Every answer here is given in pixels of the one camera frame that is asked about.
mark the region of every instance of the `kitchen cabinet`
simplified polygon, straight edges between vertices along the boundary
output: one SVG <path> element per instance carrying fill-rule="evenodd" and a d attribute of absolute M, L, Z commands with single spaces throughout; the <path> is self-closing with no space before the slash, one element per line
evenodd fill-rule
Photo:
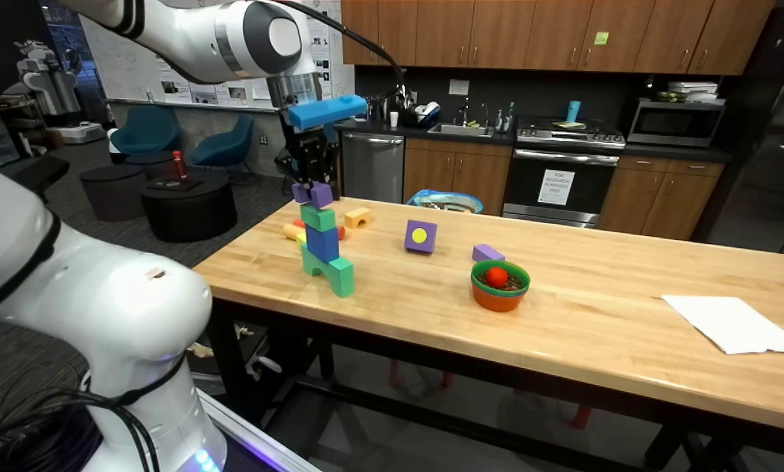
<path fill-rule="evenodd" d="M 738 75 L 771 8 L 774 0 L 712 0 L 688 74 Z"/>
<path fill-rule="evenodd" d="M 720 163 L 620 157 L 599 227 L 688 238 L 720 170 Z"/>
<path fill-rule="evenodd" d="M 416 58 L 416 0 L 341 0 L 341 22 L 378 41 L 397 65 L 413 65 Z M 379 54 L 353 39 L 341 37 L 344 64 L 388 65 Z"/>
<path fill-rule="evenodd" d="M 577 71 L 631 71 L 653 0 L 594 0 Z"/>
<path fill-rule="evenodd" d="M 526 67 L 523 49 L 535 0 L 418 0 L 416 65 Z"/>
<path fill-rule="evenodd" d="M 511 146 L 409 140 L 403 199 L 418 188 L 473 195 L 488 214 L 501 214 Z"/>
<path fill-rule="evenodd" d="M 631 71 L 686 74 L 712 0 L 654 0 Z"/>
<path fill-rule="evenodd" d="M 535 0 L 523 67 L 568 71 L 580 64 L 594 0 Z"/>

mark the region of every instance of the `wooden table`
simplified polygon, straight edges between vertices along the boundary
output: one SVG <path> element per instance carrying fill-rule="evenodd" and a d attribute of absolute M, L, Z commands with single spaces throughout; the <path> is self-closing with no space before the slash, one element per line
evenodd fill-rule
<path fill-rule="evenodd" d="M 264 217 L 197 273 L 218 302 L 275 311 L 266 321 L 344 327 L 561 381 L 572 389 L 551 390 L 608 410 L 631 407 L 660 421 L 683 415 L 705 432 L 726 419 L 737 441 L 784 446 L 784 355 L 726 356 L 660 300 L 738 296 L 784 327 L 784 255 L 367 199 L 332 205 L 338 212 L 353 208 L 367 208 L 375 220 L 341 244 L 355 267 L 348 300 L 300 273 L 298 248 L 281 230 L 298 217 L 296 205 Z M 434 255 L 403 252 L 409 217 L 438 223 Z M 531 276 L 517 311 L 494 314 L 472 302 L 473 244 L 494 246 Z"/>

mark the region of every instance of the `sink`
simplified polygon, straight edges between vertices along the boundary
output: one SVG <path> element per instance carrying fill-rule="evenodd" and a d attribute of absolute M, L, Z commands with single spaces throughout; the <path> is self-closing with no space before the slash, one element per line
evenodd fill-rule
<path fill-rule="evenodd" d="M 489 137 L 493 137 L 493 129 L 484 129 L 484 125 L 438 124 L 438 125 L 433 125 L 426 134 L 489 140 Z"/>

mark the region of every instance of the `green block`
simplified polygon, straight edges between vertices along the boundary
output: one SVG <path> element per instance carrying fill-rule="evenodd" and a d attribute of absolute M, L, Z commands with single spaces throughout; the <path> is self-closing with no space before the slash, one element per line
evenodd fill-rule
<path fill-rule="evenodd" d="M 300 246 L 304 273 L 328 277 L 336 296 L 350 296 L 355 292 L 353 264 L 344 256 L 332 262 L 316 259 L 306 246 Z"/>
<path fill-rule="evenodd" d="M 315 230 L 338 230 L 332 210 L 300 205 L 300 220 Z"/>

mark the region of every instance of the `oven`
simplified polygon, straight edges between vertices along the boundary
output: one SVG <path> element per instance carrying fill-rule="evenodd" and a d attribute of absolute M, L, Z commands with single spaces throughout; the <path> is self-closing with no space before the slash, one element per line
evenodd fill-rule
<path fill-rule="evenodd" d="M 615 166 L 615 155 L 517 149 L 504 214 L 593 227 Z"/>
<path fill-rule="evenodd" d="M 594 227 L 623 137 L 599 125 L 561 132 L 548 124 L 517 129 L 504 214 Z"/>

